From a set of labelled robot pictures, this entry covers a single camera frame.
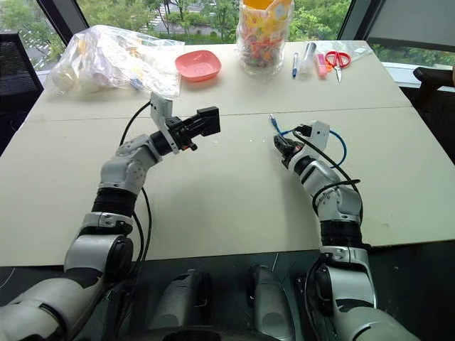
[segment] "pink highlighter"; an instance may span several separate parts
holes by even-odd
[[[326,59],[323,53],[317,53],[314,56],[314,62],[316,63],[316,71],[319,75],[319,78],[326,78],[327,76],[327,66]]]

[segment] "yellow lid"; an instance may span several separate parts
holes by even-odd
[[[243,0],[243,4],[254,9],[267,9],[273,0]]]

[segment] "red scissors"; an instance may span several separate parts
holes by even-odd
[[[341,82],[341,69],[348,67],[350,56],[346,52],[328,51],[326,53],[326,62],[336,70],[338,83]]]

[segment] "black chair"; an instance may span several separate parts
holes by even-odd
[[[411,103],[455,164],[455,93],[437,91],[455,86],[452,71],[418,67],[414,76],[422,84],[410,96]]]
[[[415,109],[421,109],[432,98],[440,87],[453,87],[452,70],[435,70],[418,67],[414,76],[422,82],[419,90],[412,99]]]
[[[19,34],[0,33],[0,155],[42,91]]]

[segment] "window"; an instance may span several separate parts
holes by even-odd
[[[0,1],[0,31],[19,32],[35,70],[50,70],[65,50],[62,40],[35,0]]]
[[[290,41],[335,40],[351,0],[294,0]]]
[[[437,67],[438,65],[455,65],[455,53],[408,48],[404,46],[384,46],[371,43],[371,48],[382,62],[413,64]]]
[[[351,0],[294,0],[290,41],[336,39]],[[90,25],[187,44],[235,43],[239,0],[77,0]]]

